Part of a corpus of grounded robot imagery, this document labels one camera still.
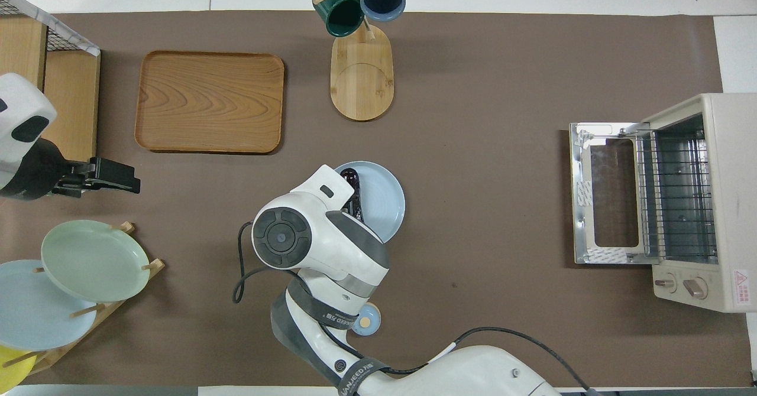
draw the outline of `oven knob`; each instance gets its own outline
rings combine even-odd
[[[674,293],[678,289],[678,285],[676,284],[675,277],[673,277],[672,273],[668,273],[664,280],[655,280],[655,285],[666,288],[671,293]]]
[[[689,291],[692,297],[698,300],[707,298],[707,283],[700,277],[695,277],[693,280],[685,280],[684,288],[686,288],[686,291]]]

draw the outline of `yellow plate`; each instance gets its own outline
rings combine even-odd
[[[2,367],[3,363],[13,361],[19,356],[26,355],[26,353],[29,352],[0,346],[0,394],[6,393],[6,391],[16,387],[31,372],[37,361],[37,356],[32,356],[32,358],[25,359],[7,368]]]

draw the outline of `mug rack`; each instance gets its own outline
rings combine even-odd
[[[135,227],[130,222],[124,222],[121,224],[121,226],[111,226],[112,229],[120,229],[124,231],[127,234],[131,234]],[[152,280],[152,278],[157,275],[160,271],[163,270],[165,267],[165,263],[161,259],[154,259],[149,264],[146,264],[141,267],[143,270],[150,270],[150,276],[148,277],[148,282]],[[33,270],[33,272],[43,272],[43,270]],[[29,353],[25,353],[25,355],[19,356],[18,358],[12,359],[8,362],[3,363],[0,365],[2,368],[8,368],[9,366],[13,366],[16,363],[26,361],[29,358],[34,358],[36,356],[34,367],[32,368],[31,372],[29,372],[29,375],[37,374],[38,372],[44,371],[46,369],[49,369],[51,366],[53,366],[57,361],[60,360],[66,353],[68,353],[71,349],[73,349],[81,340],[83,340],[86,336],[89,336],[90,332],[92,332],[97,326],[99,326],[103,321],[105,321],[108,316],[110,316],[113,312],[116,312],[116,309],[121,307],[122,304],[124,304],[125,300],[122,301],[116,301],[113,303],[99,303],[95,306],[89,307],[84,310],[79,310],[79,312],[73,312],[71,313],[71,317],[84,315],[85,313],[89,313],[92,311],[97,311],[97,314],[95,315],[95,321],[92,323],[92,326],[89,328],[89,330],[82,336],[80,339],[76,340],[75,342],[72,342],[68,345],[61,346],[59,348],[54,348],[51,350],[43,350],[43,351],[31,351]]]
[[[313,0],[313,4],[323,1]],[[376,119],[392,104],[392,44],[368,19],[354,33],[334,40],[330,89],[334,106],[354,121]]]

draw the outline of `small blue round object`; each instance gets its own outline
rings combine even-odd
[[[365,303],[360,309],[357,320],[352,325],[352,331],[355,331],[358,336],[371,336],[371,334],[379,330],[379,326],[381,326],[381,312],[379,312],[379,308],[373,303]]]

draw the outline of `velcro strap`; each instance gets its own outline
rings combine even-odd
[[[382,361],[377,361],[373,358],[362,358],[353,363],[347,372],[344,372],[344,377],[342,377],[339,385],[336,386],[339,396],[354,396],[357,394],[357,388],[368,378],[368,375],[386,367],[387,365],[382,363]]]
[[[297,306],[325,326],[336,329],[350,329],[357,320],[357,315],[344,313],[308,294],[302,287],[300,280],[292,280],[287,286],[287,291],[289,291],[289,295],[297,303]]]

